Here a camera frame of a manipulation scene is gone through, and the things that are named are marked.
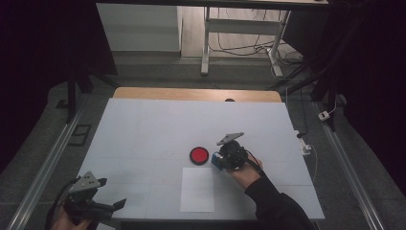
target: red push button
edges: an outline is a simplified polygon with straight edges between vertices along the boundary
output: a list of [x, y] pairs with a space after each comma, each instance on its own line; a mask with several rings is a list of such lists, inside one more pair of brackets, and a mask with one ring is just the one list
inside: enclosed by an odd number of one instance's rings
[[203, 147], [196, 147], [192, 149], [190, 157], [194, 165], [204, 165], [209, 160], [209, 152]]

